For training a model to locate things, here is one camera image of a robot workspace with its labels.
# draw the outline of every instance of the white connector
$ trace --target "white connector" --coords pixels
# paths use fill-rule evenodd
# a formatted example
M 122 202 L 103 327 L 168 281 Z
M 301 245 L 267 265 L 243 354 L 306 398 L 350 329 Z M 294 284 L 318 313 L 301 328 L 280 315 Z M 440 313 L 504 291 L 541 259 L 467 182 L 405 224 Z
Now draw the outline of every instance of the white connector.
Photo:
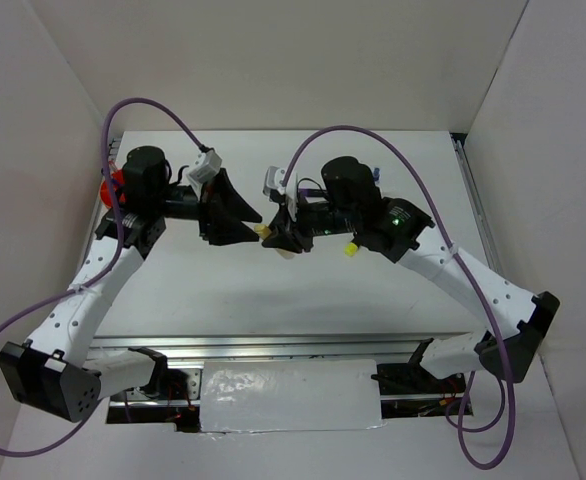
M 202 186 L 215 177 L 221 167 L 222 159 L 213 149 L 197 156 L 193 166 L 186 171 L 186 179 L 195 190 L 197 198 L 200 198 L 202 194 Z
M 297 217 L 297 171 L 293 170 L 289 177 L 289 182 L 284 186 L 284 177 L 286 169 L 281 167 L 269 167 L 264 177 L 264 187 L 262 193 L 271 197 L 271 192 L 276 191 L 286 197 L 286 206 L 292 220 Z

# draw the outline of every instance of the white tabletop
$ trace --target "white tabletop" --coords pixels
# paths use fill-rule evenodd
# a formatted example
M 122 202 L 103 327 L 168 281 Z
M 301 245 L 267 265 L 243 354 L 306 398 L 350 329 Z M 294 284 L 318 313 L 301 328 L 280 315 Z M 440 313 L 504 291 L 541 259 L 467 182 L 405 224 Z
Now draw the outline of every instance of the white tabletop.
M 262 194 L 266 169 L 286 166 L 307 131 L 198 132 L 222 157 L 236 190 L 264 217 L 276 205 Z M 380 132 L 414 164 L 452 238 L 485 260 L 457 157 L 447 132 Z M 140 145 L 162 148 L 176 171 L 197 149 L 182 132 L 126 132 L 117 161 Z M 407 170 L 384 146 L 351 132 L 318 139 L 300 176 L 319 179 L 324 163 L 352 155 L 381 169 L 387 196 L 428 212 Z M 196 222 L 167 230 L 127 283 L 98 335 L 444 333 L 479 328 L 461 306 L 417 274 L 379 254 L 344 255 L 347 235 L 318 238 L 311 253 L 284 260 L 259 244 L 211 247 Z
M 271 164 L 286 165 L 308 132 L 202 132 L 224 158 L 237 190 L 265 216 L 275 212 L 261 195 Z M 453 238 L 484 259 L 477 227 L 447 133 L 384 132 L 415 162 Z M 163 148 L 174 169 L 196 150 L 180 132 L 128 132 L 131 148 Z M 315 178 L 324 162 L 353 155 L 382 169 L 382 189 L 426 209 L 407 172 L 370 139 L 333 134 L 309 149 L 301 173 Z M 315 249 L 285 261 L 258 245 L 209 247 L 194 222 L 169 221 L 168 230 L 126 285 L 100 334 L 246 334 L 338 332 L 447 332 L 476 322 L 436 287 L 378 254 L 342 253 L 348 237 L 323 238 Z M 576 479 L 568 444 L 539 360 L 517 388 L 518 426 L 503 465 L 474 469 L 445 420 L 388 420 L 359 431 L 187 434 L 169 424 L 106 425 L 106 403 L 67 444 L 42 457 L 6 459 L 0 478 L 194 479 Z M 498 403 L 495 379 L 477 376 L 475 417 L 490 420 Z M 335 403 L 336 411 L 341 408 Z M 10 447 L 41 447 L 69 430 L 68 422 L 22 406 Z M 469 435 L 481 461 L 495 455 L 503 429 Z

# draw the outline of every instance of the white foam block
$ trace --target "white foam block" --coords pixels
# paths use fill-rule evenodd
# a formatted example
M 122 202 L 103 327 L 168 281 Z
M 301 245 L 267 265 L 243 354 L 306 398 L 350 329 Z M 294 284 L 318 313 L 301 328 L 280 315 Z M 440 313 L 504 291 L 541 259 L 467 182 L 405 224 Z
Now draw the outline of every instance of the white foam block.
M 362 430 L 382 425 L 373 360 L 206 362 L 203 432 Z

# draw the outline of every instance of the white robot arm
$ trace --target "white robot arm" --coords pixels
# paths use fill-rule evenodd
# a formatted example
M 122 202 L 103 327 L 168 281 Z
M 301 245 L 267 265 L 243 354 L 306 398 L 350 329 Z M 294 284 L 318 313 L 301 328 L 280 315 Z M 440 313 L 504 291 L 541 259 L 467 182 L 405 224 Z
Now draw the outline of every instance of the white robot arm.
M 411 363 L 438 379 L 482 369 L 503 379 L 495 332 L 477 293 L 453 258 L 459 254 L 490 302 L 505 340 L 514 382 L 524 379 L 559 308 L 556 297 L 548 292 L 534 295 L 462 248 L 448 248 L 429 215 L 407 200 L 383 198 L 369 167 L 353 157 L 339 157 L 324 165 L 326 189 L 307 191 L 307 195 L 298 192 L 295 172 L 283 187 L 284 173 L 271 167 L 266 174 L 264 193 L 280 208 L 262 230 L 266 232 L 262 246 L 303 253 L 311 250 L 315 236 L 353 234 L 347 254 L 364 246 L 419 273 L 462 304 L 484 327 L 446 340 L 422 342 Z M 310 197 L 323 201 L 309 201 Z
M 142 266 L 165 230 L 165 217 L 197 220 L 211 245 L 256 242 L 242 221 L 260 222 L 233 189 L 220 157 L 203 153 L 187 171 L 189 186 L 170 182 L 162 150 L 139 147 L 122 171 L 125 203 L 123 249 L 113 268 L 95 285 L 82 287 L 114 257 L 117 233 L 113 211 L 102 218 L 82 268 L 62 300 L 22 344 L 6 343 L 0 368 L 13 397 L 72 422 L 88 418 L 99 400 L 131 387 L 149 394 L 167 375 L 164 355 L 146 348 L 86 361 L 89 346 L 106 313 L 129 278 Z

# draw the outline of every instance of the white wall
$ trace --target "white wall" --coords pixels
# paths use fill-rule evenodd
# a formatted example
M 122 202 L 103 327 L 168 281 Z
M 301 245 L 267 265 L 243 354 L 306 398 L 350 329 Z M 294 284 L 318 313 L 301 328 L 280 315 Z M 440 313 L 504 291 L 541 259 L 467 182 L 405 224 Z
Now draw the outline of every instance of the white wall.
M 562 300 L 545 361 L 586 478 L 586 0 L 531 0 L 467 153 L 507 274 Z
M 0 2 L 0 322 L 69 282 L 94 205 L 98 126 L 36 18 Z M 2 446 L 17 410 L 0 373 Z
M 468 131 L 526 0 L 32 3 L 102 113 L 144 95 L 200 129 Z

